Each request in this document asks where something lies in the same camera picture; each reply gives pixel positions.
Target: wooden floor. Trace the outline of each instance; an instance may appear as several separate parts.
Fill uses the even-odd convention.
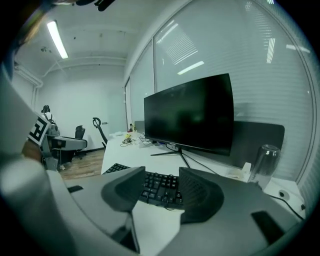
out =
[[[60,170],[63,179],[78,179],[101,174],[104,150],[87,153],[82,157],[74,157],[71,163],[64,164],[65,170]]]

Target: black monitor screen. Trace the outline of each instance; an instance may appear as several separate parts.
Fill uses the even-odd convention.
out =
[[[229,74],[186,82],[144,98],[145,137],[229,155],[234,100]]]

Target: ceiling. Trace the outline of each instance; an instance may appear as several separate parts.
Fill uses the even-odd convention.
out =
[[[124,66],[142,28],[169,2],[115,0],[103,12],[93,3],[58,5],[47,13],[33,39],[19,49],[16,61],[38,77],[60,67]],[[67,59],[60,57],[47,29],[47,23],[52,20],[57,21]]]

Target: white wall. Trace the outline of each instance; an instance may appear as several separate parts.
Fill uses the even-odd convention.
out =
[[[19,94],[19,96],[23,99],[23,101],[30,108],[32,108],[32,95],[34,85],[22,76],[20,76],[19,74],[17,74],[16,72],[14,72],[12,78],[12,86]]]
[[[86,150],[102,147],[102,137],[92,123],[97,117],[108,122],[101,128],[108,137],[126,131],[125,95],[121,66],[81,66],[50,72],[39,90],[37,111],[49,105],[61,136],[74,137],[77,126],[85,128]]]

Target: white desk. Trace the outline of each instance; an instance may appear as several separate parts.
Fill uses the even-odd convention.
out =
[[[124,138],[124,135],[121,135],[112,137],[108,141],[101,174],[115,163],[128,167],[145,166],[147,172],[165,175],[172,174],[174,176],[179,176],[179,167],[186,167],[186,164],[178,154],[150,156],[151,154],[169,152],[170,150],[165,145],[153,144],[145,146],[140,141],[139,134],[132,133],[132,138],[136,139],[136,141],[133,141],[132,145],[121,147],[120,145]],[[188,151],[183,152],[208,166],[221,176],[227,177],[230,170],[237,169]],[[188,157],[185,157],[185,159],[191,168],[210,173],[208,169]],[[249,176],[249,172],[244,173],[241,181],[247,182]],[[264,192],[279,197],[279,190],[286,190],[289,193],[290,199],[287,202],[300,216],[305,218],[305,211],[301,210],[301,204],[304,204],[304,201],[296,183],[289,180],[272,178]],[[274,200],[293,214],[284,202],[277,199]],[[133,219],[140,253],[146,256],[155,256],[165,248],[178,233],[180,215],[183,212],[183,210],[169,211],[162,207],[138,201],[133,209]]]

